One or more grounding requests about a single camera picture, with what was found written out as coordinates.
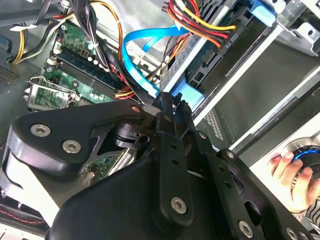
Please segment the capacitor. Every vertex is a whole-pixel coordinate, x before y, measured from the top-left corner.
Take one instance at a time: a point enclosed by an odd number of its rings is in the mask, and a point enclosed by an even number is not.
[[[89,44],[88,44],[88,49],[89,49],[89,50],[92,50],[92,49],[94,49],[94,46],[93,46],[91,43],[89,43]]]

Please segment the blue ring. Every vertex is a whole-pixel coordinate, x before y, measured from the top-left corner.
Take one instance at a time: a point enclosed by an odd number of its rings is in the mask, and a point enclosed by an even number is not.
[[[320,153],[320,150],[316,150],[316,149],[314,149],[314,150],[307,150],[307,151],[304,151],[304,152],[298,154],[297,156],[295,156],[295,157],[293,158],[293,161],[297,160],[298,158],[300,158],[301,156],[306,155],[306,154],[319,154],[319,153]]]

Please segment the motherboard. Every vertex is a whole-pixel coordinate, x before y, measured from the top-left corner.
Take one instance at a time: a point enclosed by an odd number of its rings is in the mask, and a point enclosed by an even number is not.
[[[116,101],[115,89],[125,86],[99,64],[83,31],[68,21],[58,30],[41,73],[28,81],[25,91],[31,112]],[[82,184],[88,187],[107,177],[125,154],[124,150],[89,163],[81,173]]]

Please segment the finger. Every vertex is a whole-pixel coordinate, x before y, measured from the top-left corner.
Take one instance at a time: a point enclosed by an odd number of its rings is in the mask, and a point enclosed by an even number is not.
[[[299,177],[296,180],[295,186],[292,190],[293,201],[301,202],[305,201],[307,198],[308,185],[312,177],[312,169],[306,167],[300,173]]]
[[[307,190],[307,201],[311,205],[316,198],[320,195],[320,180],[314,180],[310,182],[308,190]]]
[[[290,163],[284,170],[280,182],[282,185],[291,188],[292,182],[298,173],[299,169],[302,167],[303,162],[300,159],[295,160],[293,163]]]
[[[275,170],[276,170],[276,168],[277,168],[277,166],[278,166],[278,164],[279,164],[279,162],[280,162],[281,159],[282,159],[281,156],[277,156],[277,157],[271,159],[271,160],[268,162],[268,164],[267,164],[267,166],[266,166],[266,170],[267,170],[267,173],[268,173],[268,174],[270,174],[271,176],[274,175],[274,172],[275,172]]]
[[[294,153],[292,151],[288,151],[285,156],[281,159],[276,170],[274,171],[273,178],[280,179],[281,176],[284,174],[286,167],[291,163],[292,159],[294,158]]]

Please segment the silver screw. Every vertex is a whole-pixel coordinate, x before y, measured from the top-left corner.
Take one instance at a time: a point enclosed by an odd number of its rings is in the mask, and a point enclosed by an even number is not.
[[[62,148],[68,154],[77,154],[81,151],[81,145],[75,140],[67,140],[62,143]]]
[[[199,135],[200,135],[200,137],[202,137],[203,139],[206,139],[207,138],[207,136],[201,131],[201,132],[199,132]]]
[[[286,230],[286,233],[289,235],[289,237],[292,240],[298,240],[297,235],[295,234],[295,232],[291,228],[287,227],[285,230]]]
[[[163,115],[163,118],[164,118],[165,120],[171,122],[171,119],[170,119],[170,117],[169,117],[167,114]]]
[[[299,231],[299,233],[304,240],[309,240],[308,236],[303,231]]]
[[[254,237],[254,232],[251,227],[245,221],[239,221],[238,223],[240,231],[248,238],[252,239]]]
[[[44,124],[35,124],[30,128],[30,132],[37,137],[46,137],[51,133],[50,127]]]
[[[187,205],[185,201],[183,201],[180,197],[174,196],[171,199],[171,207],[178,213],[178,214],[185,214],[187,212]]]
[[[235,156],[232,154],[232,152],[227,151],[226,154],[229,158],[233,159]]]

